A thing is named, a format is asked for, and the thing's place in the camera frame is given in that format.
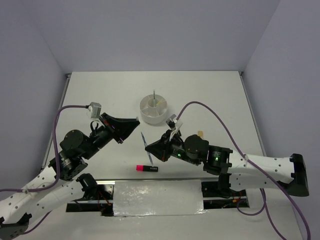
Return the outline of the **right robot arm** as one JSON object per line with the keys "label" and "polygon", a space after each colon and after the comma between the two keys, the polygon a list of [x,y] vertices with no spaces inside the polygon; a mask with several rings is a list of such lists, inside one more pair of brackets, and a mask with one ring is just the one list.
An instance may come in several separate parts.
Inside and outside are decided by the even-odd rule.
{"label": "right robot arm", "polygon": [[174,157],[195,166],[203,165],[203,171],[218,177],[217,190],[223,196],[233,191],[278,187],[290,196],[309,196],[306,165],[301,154],[290,157],[244,154],[211,145],[196,134],[183,140],[171,130],[145,150],[162,162]]}

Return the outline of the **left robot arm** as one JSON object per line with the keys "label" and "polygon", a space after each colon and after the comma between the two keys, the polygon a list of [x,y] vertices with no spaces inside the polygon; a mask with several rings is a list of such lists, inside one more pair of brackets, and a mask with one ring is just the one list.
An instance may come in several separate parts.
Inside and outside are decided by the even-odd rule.
{"label": "left robot arm", "polygon": [[0,238],[13,240],[27,232],[29,224],[50,211],[78,199],[97,196],[94,177],[82,171],[92,158],[111,140],[122,144],[138,127],[138,118],[116,118],[106,113],[100,124],[91,127],[90,135],[74,129],[60,143],[57,159],[52,159],[40,174],[0,202]]}

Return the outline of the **green clear pen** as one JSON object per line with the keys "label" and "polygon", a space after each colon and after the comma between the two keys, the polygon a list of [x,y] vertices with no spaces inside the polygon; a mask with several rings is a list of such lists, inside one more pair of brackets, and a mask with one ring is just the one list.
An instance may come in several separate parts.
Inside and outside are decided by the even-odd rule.
{"label": "green clear pen", "polygon": [[156,99],[156,91],[155,91],[155,89],[153,90],[153,105],[154,105],[154,106],[157,105],[157,99]]}

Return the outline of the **blue clear pen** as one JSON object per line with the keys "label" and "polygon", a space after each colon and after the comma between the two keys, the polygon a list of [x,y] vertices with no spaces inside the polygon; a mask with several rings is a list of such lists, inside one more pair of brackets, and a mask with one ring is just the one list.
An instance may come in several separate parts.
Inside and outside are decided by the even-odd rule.
{"label": "blue clear pen", "polygon": [[[144,136],[143,132],[141,131],[140,134],[141,134],[141,137],[142,137],[142,141],[143,141],[144,147],[147,147],[148,144],[146,142],[146,139],[145,139],[145,136]],[[148,159],[150,161],[150,164],[153,166],[154,163],[153,163],[153,159],[151,157],[151,154],[149,152],[146,152],[146,153],[147,153]]]}

